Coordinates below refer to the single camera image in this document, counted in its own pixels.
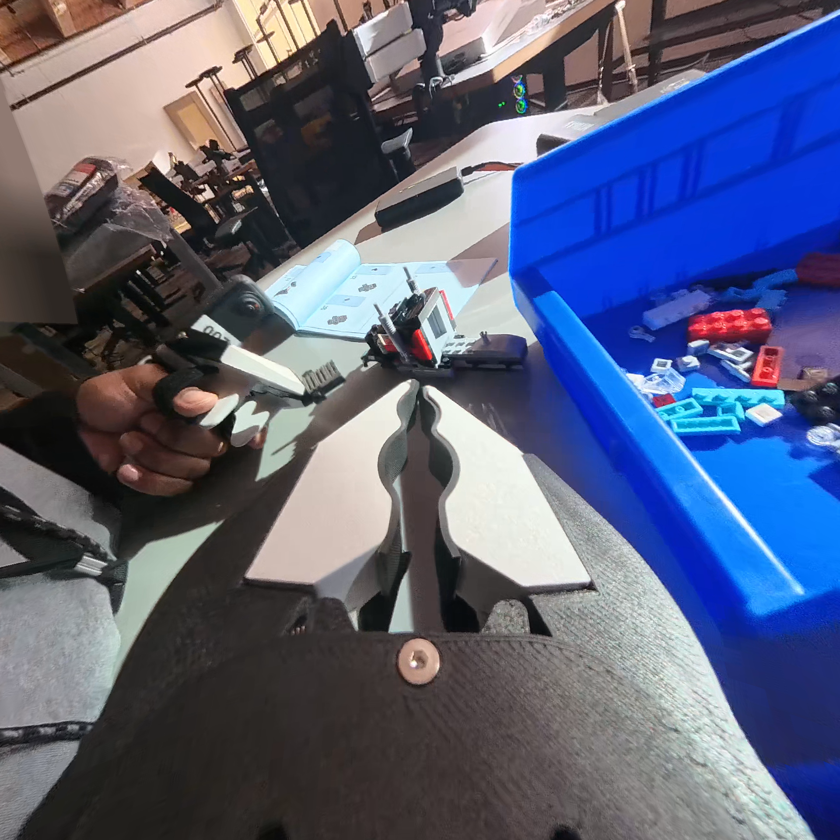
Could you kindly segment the dark red brick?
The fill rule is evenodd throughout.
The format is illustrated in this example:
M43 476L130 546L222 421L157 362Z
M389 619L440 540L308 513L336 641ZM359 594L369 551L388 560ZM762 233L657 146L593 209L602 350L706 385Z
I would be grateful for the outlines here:
M811 252L794 268L798 280L805 285L839 289L839 254Z

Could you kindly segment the black tan-studded brick plate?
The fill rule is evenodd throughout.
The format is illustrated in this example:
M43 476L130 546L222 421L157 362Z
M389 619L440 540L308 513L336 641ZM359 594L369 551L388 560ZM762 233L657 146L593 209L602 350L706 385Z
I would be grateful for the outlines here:
M811 425L839 425L839 375L794 393L791 404Z

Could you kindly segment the wooden work table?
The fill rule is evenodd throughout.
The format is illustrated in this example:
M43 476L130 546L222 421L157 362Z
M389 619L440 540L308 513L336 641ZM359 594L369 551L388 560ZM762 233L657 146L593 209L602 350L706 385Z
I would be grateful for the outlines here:
M487 2L444 26L442 81L428 92L417 60L373 97L379 118L418 118L433 109L458 118L528 116L568 105L566 59L591 39L612 45L622 2Z

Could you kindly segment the teal brick plate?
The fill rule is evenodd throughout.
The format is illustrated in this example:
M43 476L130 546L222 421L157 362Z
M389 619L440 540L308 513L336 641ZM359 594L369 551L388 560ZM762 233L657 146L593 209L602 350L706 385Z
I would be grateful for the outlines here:
M701 406L722 406L738 403L744 408L769 405L781 410L786 404L785 394L778 389L698 388L691 390L691 398Z
M671 430L680 437L730 436L741 433L734 415L679 417L669 421Z

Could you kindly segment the black bag in plastic wrap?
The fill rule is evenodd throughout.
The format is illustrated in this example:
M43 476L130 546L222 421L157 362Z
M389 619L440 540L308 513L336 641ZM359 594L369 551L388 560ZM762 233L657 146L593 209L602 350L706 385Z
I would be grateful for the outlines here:
M127 183L130 168L119 159L88 156L45 194L49 220L61 244L99 228L167 243L172 224L151 194Z

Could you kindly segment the long white brick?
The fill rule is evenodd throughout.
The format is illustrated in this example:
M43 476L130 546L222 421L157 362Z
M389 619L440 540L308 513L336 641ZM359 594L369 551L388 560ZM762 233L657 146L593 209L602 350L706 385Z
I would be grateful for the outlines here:
M713 296L702 289L682 290L671 299L646 310L642 324L648 330L659 330L709 308Z

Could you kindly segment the black shelving unit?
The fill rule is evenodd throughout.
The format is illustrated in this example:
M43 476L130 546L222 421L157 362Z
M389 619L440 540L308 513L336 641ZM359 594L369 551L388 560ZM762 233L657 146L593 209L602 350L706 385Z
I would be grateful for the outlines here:
M314 40L225 100L280 221L305 248L415 172L413 130L382 138L351 35Z

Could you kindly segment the black office chair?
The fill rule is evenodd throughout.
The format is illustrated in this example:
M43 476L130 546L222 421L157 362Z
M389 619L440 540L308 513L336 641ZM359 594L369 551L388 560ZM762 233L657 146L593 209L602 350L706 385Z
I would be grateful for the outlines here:
M205 250L243 245L250 258L264 256L254 237L250 213L236 213L218 222L204 205L176 186L154 165L147 168L145 174L139 175L139 181L147 192L160 198L185 219L191 230L192 239L187 241L190 245L201 242Z

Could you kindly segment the small red hollow brick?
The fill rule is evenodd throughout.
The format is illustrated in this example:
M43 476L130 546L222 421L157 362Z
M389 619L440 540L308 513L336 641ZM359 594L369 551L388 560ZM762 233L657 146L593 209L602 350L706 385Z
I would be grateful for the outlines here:
M783 348L768 344L763 345L755 357L751 373L751 385L776 389L781 378L783 360Z

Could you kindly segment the light blue instruction booklet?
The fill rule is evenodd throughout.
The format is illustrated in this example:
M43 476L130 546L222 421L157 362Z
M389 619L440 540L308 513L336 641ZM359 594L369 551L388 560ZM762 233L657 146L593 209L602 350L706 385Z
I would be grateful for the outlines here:
M295 334L362 341L379 323L376 309L389 313L412 293L410 280L420 291L443 291L458 315L496 265L494 258L365 264L356 247L338 239L265 294Z

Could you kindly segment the blue plastic bin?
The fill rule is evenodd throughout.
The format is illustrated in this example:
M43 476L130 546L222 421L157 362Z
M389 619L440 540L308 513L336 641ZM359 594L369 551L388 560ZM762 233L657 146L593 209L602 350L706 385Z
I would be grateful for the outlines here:
M680 437L627 374L687 348L631 336L669 292L838 254L838 14L526 164L514 299L674 556L672 591L762 763L838 838L838 457L791 405Z

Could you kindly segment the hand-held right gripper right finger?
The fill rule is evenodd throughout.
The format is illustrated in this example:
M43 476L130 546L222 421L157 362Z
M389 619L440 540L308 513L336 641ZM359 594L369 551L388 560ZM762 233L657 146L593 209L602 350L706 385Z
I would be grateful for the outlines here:
M441 489L434 551L444 628L478 631L500 602L591 589L525 454L431 385L420 413Z

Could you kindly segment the toy brick truck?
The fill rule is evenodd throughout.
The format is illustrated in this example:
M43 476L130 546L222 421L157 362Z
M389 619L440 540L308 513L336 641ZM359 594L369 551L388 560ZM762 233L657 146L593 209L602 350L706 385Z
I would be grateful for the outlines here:
M523 366L528 343L520 336L483 331L469 337L458 331L444 289L420 288L410 270L404 273L409 293L389 311L374 309L377 323L365 336L364 368L378 364L418 380L450 377L457 371L507 371Z

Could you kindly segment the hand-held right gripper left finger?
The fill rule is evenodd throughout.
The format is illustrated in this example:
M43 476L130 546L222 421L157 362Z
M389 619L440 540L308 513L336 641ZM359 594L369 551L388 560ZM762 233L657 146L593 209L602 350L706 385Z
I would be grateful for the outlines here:
M418 396L405 381L315 447L246 585L332 598L360 630L391 628L411 559L401 475Z

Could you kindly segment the red two-by-four brick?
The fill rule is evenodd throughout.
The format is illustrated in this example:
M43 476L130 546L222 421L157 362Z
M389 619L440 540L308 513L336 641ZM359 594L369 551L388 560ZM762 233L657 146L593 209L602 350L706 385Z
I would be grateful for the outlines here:
M687 341L762 344L766 343L772 330L770 314L762 308L713 311L689 318Z

